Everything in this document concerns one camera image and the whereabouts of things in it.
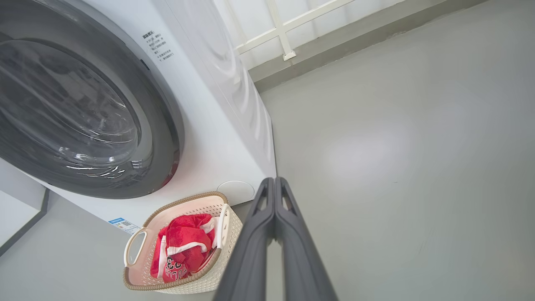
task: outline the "white stripe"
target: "white stripe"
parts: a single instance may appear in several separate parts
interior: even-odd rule
[[[167,255],[168,256],[175,255],[175,254],[178,254],[180,252],[183,252],[183,251],[185,251],[187,249],[191,249],[192,247],[196,247],[196,246],[200,246],[201,247],[201,253],[204,253],[204,252],[208,251],[208,249],[206,248],[205,244],[200,243],[200,242],[191,242],[189,244],[185,244],[185,245],[179,246],[179,247],[168,247],[167,248]]]
[[[162,237],[162,242],[160,243],[160,258],[158,260],[158,278],[162,279],[164,277],[164,269],[167,264],[167,254],[165,254],[165,245],[167,244],[165,235]]]
[[[204,230],[204,233],[208,233],[212,231],[215,226],[216,226],[216,223],[213,220],[213,218],[211,218],[206,224],[200,225],[199,229]]]

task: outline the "door glass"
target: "door glass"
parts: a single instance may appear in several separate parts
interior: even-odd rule
[[[32,139],[71,168],[105,168],[131,158],[141,133],[123,99],[60,50],[32,41],[0,43],[0,110],[25,136],[14,139]]]

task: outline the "gray floor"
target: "gray floor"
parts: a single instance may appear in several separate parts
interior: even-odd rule
[[[340,300],[535,299],[533,16],[490,0],[263,93]],[[124,288],[127,240],[57,199],[0,257],[0,299],[211,299]]]

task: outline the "basket handle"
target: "basket handle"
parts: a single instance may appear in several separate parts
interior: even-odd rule
[[[221,214],[219,216],[219,221],[217,221],[216,241],[217,241],[217,248],[218,249],[223,248],[222,241],[221,241],[221,237],[223,236],[223,219],[225,218],[225,213],[227,211],[229,211],[230,208],[231,207],[228,204],[224,204],[223,208],[221,209]]]
[[[137,252],[137,255],[135,256],[134,262],[132,264],[128,263],[128,255],[130,254],[130,247],[132,246],[132,243],[134,242],[134,239],[141,233],[145,233],[145,237],[143,237],[143,242],[141,243],[141,246],[139,248],[139,251]],[[145,244],[145,240],[147,239],[147,228],[142,227],[140,228],[134,235],[130,237],[128,242],[126,243],[125,247],[125,267],[132,267],[137,262],[137,259],[139,258],[139,254],[141,253],[141,250],[143,249],[143,245]]]

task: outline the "baseboard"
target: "baseboard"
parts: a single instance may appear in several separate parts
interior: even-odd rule
[[[334,62],[447,14],[487,0],[405,0],[294,49],[296,57],[276,57],[249,70],[259,92]]]

